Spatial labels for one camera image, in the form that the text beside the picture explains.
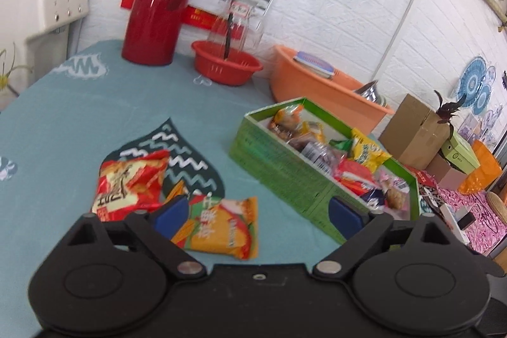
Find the orange chips bag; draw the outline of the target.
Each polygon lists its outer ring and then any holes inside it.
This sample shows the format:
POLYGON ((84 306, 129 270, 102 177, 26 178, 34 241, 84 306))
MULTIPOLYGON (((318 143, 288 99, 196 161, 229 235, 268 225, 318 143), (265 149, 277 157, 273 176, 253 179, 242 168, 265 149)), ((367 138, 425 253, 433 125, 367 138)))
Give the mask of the orange chips bag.
POLYGON ((229 255, 239 260, 258 257, 258 198, 230 200, 196 195, 188 220, 172 237, 182 249, 229 255))

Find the red chips bag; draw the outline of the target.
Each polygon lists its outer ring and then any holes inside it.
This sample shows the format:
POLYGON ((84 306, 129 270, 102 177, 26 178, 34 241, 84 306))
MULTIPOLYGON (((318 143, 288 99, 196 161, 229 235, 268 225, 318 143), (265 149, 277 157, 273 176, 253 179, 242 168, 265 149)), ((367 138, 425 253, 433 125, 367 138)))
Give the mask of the red chips bag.
POLYGON ((91 212, 101 221, 117 221, 138 210, 159 209, 169 158, 168 150, 158 150, 132 160, 104 162, 91 212))

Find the blue decorative wall plate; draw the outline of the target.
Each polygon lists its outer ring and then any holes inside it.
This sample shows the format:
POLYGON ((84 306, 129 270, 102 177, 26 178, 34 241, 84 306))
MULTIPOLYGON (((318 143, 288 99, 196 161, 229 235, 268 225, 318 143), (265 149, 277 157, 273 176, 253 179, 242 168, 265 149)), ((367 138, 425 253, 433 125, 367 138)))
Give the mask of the blue decorative wall plate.
POLYGON ((462 107, 470 107, 476 100, 477 93, 484 83, 486 75, 485 59, 475 57, 461 74, 456 97, 462 102, 462 107))

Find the brown cardboard box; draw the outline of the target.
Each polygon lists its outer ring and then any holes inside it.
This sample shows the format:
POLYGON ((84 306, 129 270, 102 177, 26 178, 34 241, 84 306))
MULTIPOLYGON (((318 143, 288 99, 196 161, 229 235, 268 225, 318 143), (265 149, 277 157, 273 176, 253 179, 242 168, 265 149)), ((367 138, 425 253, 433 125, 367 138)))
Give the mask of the brown cardboard box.
POLYGON ((379 141, 401 164, 424 170, 449 138, 449 125, 425 103, 407 94, 379 141))

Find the orange plastic bag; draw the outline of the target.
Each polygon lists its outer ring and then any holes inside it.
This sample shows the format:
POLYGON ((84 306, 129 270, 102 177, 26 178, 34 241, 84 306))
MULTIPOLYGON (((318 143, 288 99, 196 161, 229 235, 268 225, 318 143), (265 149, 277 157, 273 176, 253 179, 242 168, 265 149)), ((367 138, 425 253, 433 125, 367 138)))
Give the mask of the orange plastic bag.
POLYGON ((472 149, 479 160, 479 167, 459 186, 458 192, 463 195, 475 194, 486 189, 502 173, 500 164, 483 142, 476 140, 472 149))

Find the green carton box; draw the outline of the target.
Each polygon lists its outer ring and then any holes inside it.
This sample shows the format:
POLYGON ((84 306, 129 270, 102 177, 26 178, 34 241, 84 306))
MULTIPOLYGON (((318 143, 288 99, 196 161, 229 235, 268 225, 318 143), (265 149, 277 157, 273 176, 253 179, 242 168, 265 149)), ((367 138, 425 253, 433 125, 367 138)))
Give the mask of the green carton box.
POLYGON ((443 157, 451 165, 467 175, 480 166, 480 162, 471 145, 456 131, 441 146, 443 157))

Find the teal tablecloth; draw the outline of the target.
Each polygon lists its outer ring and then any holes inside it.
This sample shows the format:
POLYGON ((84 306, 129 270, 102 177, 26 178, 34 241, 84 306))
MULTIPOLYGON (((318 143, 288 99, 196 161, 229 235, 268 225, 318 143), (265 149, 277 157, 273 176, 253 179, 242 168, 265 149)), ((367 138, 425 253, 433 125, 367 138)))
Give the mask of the teal tablecloth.
POLYGON ((165 67, 128 63, 121 43, 89 47, 85 78, 61 69, 37 81, 1 116, 1 155, 15 163, 1 181, 1 334, 40 326, 28 283, 58 240, 91 208, 100 164, 112 151, 171 121, 217 170, 228 199, 259 202, 257 263, 313 265, 337 244, 246 173, 228 152, 248 112, 272 104, 268 82, 204 80, 191 57, 165 67))

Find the green snack packet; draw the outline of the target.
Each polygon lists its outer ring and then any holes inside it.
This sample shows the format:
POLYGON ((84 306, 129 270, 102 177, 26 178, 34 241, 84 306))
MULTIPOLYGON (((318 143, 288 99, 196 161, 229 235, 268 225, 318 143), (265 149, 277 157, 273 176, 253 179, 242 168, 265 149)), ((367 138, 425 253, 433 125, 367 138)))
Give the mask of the green snack packet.
POLYGON ((338 151, 349 153, 353 144, 353 139, 330 140, 328 144, 338 151))

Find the clear glass pitcher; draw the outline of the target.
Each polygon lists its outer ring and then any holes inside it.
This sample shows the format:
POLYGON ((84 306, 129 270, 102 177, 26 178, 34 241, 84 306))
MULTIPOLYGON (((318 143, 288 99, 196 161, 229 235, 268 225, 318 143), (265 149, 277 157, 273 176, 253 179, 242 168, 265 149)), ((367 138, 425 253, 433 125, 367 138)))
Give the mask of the clear glass pitcher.
POLYGON ((228 0, 216 17, 208 40, 220 58, 232 58, 236 51, 253 54, 264 32, 263 15, 253 0, 228 0))

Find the red thermos jug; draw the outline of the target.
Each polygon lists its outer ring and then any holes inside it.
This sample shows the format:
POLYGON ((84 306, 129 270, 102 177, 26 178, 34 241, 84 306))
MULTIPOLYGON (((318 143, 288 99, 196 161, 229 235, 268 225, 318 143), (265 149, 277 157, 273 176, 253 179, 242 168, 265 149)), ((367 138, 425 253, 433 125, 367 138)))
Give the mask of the red thermos jug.
POLYGON ((134 0, 121 56, 147 66, 173 61, 188 0, 134 0))

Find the steel bowl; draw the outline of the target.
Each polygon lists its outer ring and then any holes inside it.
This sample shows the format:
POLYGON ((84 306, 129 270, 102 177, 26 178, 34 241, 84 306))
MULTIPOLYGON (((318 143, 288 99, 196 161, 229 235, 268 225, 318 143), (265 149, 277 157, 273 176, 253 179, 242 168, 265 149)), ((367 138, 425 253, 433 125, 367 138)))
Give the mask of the steel bowl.
POLYGON ((377 89, 378 80, 372 80, 360 88, 354 90, 354 93, 360 95, 365 98, 369 102, 375 103, 377 105, 386 107, 388 105, 387 100, 384 96, 382 96, 377 89))

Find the orange plastic basin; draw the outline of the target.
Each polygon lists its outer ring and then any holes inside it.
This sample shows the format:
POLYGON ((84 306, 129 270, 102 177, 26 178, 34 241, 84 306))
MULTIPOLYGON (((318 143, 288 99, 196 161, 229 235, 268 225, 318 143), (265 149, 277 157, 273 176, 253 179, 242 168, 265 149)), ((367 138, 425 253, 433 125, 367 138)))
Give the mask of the orange plastic basin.
POLYGON ((363 85, 359 80, 337 69, 330 79, 316 75, 294 60, 296 54, 287 46, 274 46, 270 88, 276 101, 307 98, 366 135, 386 116, 395 114, 390 106, 368 101, 355 93, 363 85))

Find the green cardboard box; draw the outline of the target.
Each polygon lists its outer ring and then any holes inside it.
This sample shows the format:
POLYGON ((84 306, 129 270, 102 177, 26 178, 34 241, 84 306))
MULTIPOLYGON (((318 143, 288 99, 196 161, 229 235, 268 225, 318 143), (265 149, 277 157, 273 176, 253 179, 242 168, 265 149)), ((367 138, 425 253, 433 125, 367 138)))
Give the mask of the green cardboard box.
POLYGON ((367 203, 268 130, 267 125, 275 114, 288 105, 301 105, 301 118, 322 123, 326 137, 350 137, 351 128, 347 124, 311 100, 297 98, 247 113, 229 156, 299 215, 343 244, 346 237, 328 218, 330 199, 337 196, 363 212, 368 210, 367 203))

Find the small red plastic basket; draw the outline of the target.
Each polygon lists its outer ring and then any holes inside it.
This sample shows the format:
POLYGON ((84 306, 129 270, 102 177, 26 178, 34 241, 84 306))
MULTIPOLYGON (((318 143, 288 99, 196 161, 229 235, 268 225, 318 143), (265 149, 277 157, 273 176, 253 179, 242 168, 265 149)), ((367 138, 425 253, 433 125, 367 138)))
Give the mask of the small red plastic basket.
POLYGON ((254 73, 263 69, 256 57, 235 48, 231 48, 228 58, 224 58, 224 47, 207 40, 194 41, 192 49, 195 52, 194 67, 198 73, 226 86, 242 86, 254 73))

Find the round tin blue lid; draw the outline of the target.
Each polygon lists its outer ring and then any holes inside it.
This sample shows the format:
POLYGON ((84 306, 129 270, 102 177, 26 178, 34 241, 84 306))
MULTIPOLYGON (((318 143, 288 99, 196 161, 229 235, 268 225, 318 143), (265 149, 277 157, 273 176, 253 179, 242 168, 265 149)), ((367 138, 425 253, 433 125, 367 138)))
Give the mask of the round tin blue lid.
POLYGON ((330 63, 308 52, 298 51, 293 60, 320 77, 332 79, 334 76, 334 68, 330 63))

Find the red checkered snack pack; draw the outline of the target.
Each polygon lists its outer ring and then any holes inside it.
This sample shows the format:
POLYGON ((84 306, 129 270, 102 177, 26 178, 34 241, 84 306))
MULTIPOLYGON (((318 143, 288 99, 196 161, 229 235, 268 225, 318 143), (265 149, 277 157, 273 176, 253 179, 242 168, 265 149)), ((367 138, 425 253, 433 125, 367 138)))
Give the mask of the red checkered snack pack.
POLYGON ((381 188, 372 172, 354 160, 341 160, 333 171, 333 178, 358 196, 381 188))

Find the dark red potted plant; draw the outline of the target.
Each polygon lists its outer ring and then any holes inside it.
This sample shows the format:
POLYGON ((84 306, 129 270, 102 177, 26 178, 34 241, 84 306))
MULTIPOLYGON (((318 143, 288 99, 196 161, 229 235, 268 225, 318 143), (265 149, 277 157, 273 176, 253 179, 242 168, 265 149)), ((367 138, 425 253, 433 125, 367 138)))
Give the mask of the dark red potted plant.
POLYGON ((460 110, 461 107, 464 105, 467 99, 467 95, 464 93, 464 95, 461 96, 461 98, 459 98, 458 101, 444 103, 443 97, 441 96, 440 92, 434 90, 434 93, 436 94, 439 100, 439 107, 437 108, 436 111, 437 116, 439 116, 440 118, 438 123, 449 125, 449 138, 451 138, 455 131, 455 128, 451 123, 451 119, 453 116, 455 116, 455 113, 457 113, 458 110, 460 110))

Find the orange yellow snack bag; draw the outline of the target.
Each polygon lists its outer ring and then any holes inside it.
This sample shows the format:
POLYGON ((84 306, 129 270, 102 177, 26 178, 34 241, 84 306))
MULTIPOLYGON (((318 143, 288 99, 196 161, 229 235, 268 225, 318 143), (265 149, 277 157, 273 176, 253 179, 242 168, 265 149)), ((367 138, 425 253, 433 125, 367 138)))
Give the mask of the orange yellow snack bag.
POLYGON ((301 104, 288 105, 280 109, 268 124, 268 130, 284 142, 297 137, 303 109, 304 107, 301 104))

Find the clear yellow pastry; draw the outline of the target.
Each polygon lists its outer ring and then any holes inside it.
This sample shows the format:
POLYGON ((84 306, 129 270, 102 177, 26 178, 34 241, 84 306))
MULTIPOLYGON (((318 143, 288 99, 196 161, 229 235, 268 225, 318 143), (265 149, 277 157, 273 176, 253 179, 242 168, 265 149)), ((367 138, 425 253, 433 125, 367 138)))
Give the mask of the clear yellow pastry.
POLYGON ((393 210, 408 211, 410 188, 407 182, 385 168, 377 170, 375 177, 385 196, 385 204, 393 210))

